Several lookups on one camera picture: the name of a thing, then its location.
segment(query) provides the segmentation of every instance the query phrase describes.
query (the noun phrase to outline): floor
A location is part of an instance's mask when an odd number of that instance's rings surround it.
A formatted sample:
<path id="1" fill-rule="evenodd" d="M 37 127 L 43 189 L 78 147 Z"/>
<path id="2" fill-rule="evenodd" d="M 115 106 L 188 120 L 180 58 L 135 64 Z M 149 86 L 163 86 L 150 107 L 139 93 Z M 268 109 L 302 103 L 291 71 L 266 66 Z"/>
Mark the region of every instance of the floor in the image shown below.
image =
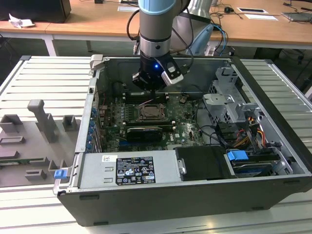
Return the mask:
<path id="1" fill-rule="evenodd" d="M 48 51 L 44 41 L 40 39 L 7 39 L 0 48 L 0 83 L 8 76 L 12 68 L 18 62 L 22 55 L 47 56 Z M 60 56 L 90 56 L 92 54 L 104 55 L 132 55 L 133 44 L 131 42 L 91 42 L 93 52 L 87 51 L 85 41 L 77 40 L 56 40 L 56 45 Z M 253 59 L 256 48 L 235 47 L 235 56 L 244 59 Z M 278 59 L 274 63 L 279 69 L 291 80 L 295 81 L 298 74 L 305 67 L 307 62 L 312 58 L 312 51 L 302 51 L 304 59 L 298 64 L 300 55 L 294 50 L 282 50 Z M 262 53 L 264 58 L 271 59 L 274 51 L 265 50 Z M 300 85 L 304 79 L 312 74 L 312 63 L 301 74 L 297 85 Z"/>

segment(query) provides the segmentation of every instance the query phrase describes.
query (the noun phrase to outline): barcode sticker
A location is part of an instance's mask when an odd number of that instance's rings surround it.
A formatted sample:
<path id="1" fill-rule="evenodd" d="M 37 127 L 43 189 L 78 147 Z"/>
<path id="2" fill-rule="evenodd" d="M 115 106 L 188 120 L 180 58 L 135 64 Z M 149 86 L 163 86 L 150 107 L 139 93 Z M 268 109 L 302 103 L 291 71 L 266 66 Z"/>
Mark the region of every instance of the barcode sticker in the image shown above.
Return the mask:
<path id="1" fill-rule="evenodd" d="M 118 155 L 103 155 L 102 162 L 116 162 Z"/>

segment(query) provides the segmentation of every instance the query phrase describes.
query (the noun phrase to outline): blue cable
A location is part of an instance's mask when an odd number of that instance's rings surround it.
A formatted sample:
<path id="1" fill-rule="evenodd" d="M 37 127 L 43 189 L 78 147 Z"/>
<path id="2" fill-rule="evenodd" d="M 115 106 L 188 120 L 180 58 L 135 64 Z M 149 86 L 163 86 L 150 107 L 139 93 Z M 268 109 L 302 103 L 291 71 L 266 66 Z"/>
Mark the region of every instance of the blue cable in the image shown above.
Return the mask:
<path id="1" fill-rule="evenodd" d="M 223 48 L 222 48 L 222 52 L 224 51 L 224 48 L 225 48 L 225 45 L 226 45 L 226 37 L 225 37 L 225 34 L 224 34 L 224 31 L 219 28 L 216 24 L 212 24 L 214 27 L 216 27 L 223 35 L 223 38 L 224 38 L 224 43 L 223 43 Z"/>

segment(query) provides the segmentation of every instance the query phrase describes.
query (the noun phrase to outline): power supply label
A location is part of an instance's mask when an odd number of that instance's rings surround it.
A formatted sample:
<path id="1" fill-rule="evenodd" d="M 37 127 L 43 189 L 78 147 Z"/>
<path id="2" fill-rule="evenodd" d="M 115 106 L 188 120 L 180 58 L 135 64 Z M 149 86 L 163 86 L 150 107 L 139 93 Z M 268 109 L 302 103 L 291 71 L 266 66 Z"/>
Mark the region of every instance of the power supply label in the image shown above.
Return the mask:
<path id="1" fill-rule="evenodd" d="M 150 183 L 156 183 L 153 157 L 117 158 L 117 185 Z"/>

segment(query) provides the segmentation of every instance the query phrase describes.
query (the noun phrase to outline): white table leg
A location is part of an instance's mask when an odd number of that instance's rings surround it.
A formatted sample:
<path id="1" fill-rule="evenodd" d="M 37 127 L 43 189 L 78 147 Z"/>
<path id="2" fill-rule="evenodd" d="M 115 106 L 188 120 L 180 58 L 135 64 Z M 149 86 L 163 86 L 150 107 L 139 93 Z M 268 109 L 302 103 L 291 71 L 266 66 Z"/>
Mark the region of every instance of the white table leg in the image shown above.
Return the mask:
<path id="1" fill-rule="evenodd" d="M 305 96 L 307 99 L 311 100 L 312 99 L 312 87 L 306 92 Z"/>
<path id="2" fill-rule="evenodd" d="M 88 52 L 92 52 L 91 42 L 86 40 Z"/>
<path id="3" fill-rule="evenodd" d="M 45 45 L 48 49 L 49 56 L 59 56 L 59 52 L 55 46 L 53 36 L 52 35 L 45 35 L 44 37 L 42 37 L 42 39 L 44 40 Z"/>

